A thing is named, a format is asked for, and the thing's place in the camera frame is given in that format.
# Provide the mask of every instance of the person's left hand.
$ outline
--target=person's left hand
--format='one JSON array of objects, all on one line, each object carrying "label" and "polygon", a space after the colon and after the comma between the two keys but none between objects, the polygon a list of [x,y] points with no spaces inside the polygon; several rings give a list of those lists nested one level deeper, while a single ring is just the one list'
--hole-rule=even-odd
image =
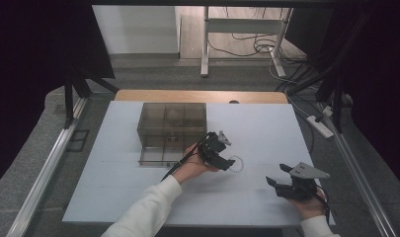
[{"label": "person's left hand", "polygon": [[[184,157],[194,148],[194,144],[187,148],[184,152]],[[196,149],[193,155],[188,158],[188,160],[177,170],[172,176],[182,184],[186,180],[200,176],[204,172],[217,172],[218,169],[205,164],[205,162],[198,155],[198,150]]]}]

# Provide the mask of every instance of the hand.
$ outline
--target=hand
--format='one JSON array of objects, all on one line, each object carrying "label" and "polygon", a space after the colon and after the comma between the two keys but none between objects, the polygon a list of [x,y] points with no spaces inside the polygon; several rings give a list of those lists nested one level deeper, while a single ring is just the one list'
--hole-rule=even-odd
[{"label": "hand", "polygon": [[[317,195],[322,199],[325,198],[320,189],[317,189]],[[315,197],[305,201],[299,201],[294,199],[288,199],[288,201],[295,206],[298,212],[300,212],[302,219],[309,219],[311,217],[325,215],[325,208],[323,204]]]},{"label": "hand", "polygon": [[[194,146],[195,144],[185,150],[184,157],[194,148]],[[217,172],[218,169],[205,164],[205,162],[199,157],[198,150],[196,149],[193,155],[188,158],[188,160],[178,170],[176,170],[172,176],[175,177],[179,184],[182,184],[189,179],[200,176],[206,171]]]}]

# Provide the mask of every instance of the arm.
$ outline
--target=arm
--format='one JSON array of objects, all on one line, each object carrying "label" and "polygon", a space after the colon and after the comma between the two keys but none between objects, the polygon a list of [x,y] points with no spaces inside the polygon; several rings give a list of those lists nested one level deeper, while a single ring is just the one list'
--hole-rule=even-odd
[{"label": "arm", "polygon": [[[321,198],[325,197],[320,190],[317,195]],[[340,237],[340,235],[332,233],[328,223],[326,222],[323,204],[316,198],[307,201],[289,199],[289,202],[295,206],[303,219],[303,221],[301,221],[301,227],[303,228],[304,236]]]},{"label": "arm", "polygon": [[172,202],[182,193],[181,184],[206,171],[216,172],[218,169],[206,165],[198,155],[193,155],[174,174],[145,190],[102,237],[154,236],[165,223]]}]

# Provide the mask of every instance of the white wall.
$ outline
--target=white wall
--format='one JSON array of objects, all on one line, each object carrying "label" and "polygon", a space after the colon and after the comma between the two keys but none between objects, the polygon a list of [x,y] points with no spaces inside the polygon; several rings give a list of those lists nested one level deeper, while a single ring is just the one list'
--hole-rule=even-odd
[{"label": "white wall", "polygon": [[93,6],[93,9],[109,54],[179,52],[176,7]]}]

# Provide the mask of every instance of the aluminum rail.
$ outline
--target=aluminum rail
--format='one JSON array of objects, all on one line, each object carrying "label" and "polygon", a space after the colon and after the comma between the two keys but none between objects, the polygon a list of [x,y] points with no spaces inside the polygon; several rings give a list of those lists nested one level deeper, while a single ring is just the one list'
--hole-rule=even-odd
[{"label": "aluminum rail", "polygon": [[354,153],[348,145],[344,135],[338,132],[330,119],[324,118],[324,121],[335,134],[335,142],[339,147],[339,150],[348,166],[348,169],[350,170],[351,175],[354,178],[354,181],[357,184],[358,189],[360,190],[360,195],[368,206],[369,212],[371,213],[372,218],[381,233],[381,236],[397,237],[386,212],[378,200],[378,197],[375,195],[374,191],[369,185],[368,180],[363,174],[360,164],[355,158]]},{"label": "aluminum rail", "polygon": [[60,132],[57,140],[55,141],[54,146],[51,149],[51,152],[46,159],[40,174],[38,175],[36,181],[34,182],[33,187],[31,188],[27,199],[22,205],[15,221],[13,222],[11,229],[9,230],[7,236],[9,237],[22,237],[27,231],[28,226],[30,225],[31,219],[34,216],[34,213],[40,203],[42,195],[49,184],[49,181],[52,177],[52,174],[57,167],[58,161],[61,159],[61,156],[64,153],[64,150],[67,146],[70,137],[72,136],[77,122],[85,108],[86,102],[88,99],[80,98],[75,107],[74,107],[74,120],[70,124],[68,129],[63,129]]}]

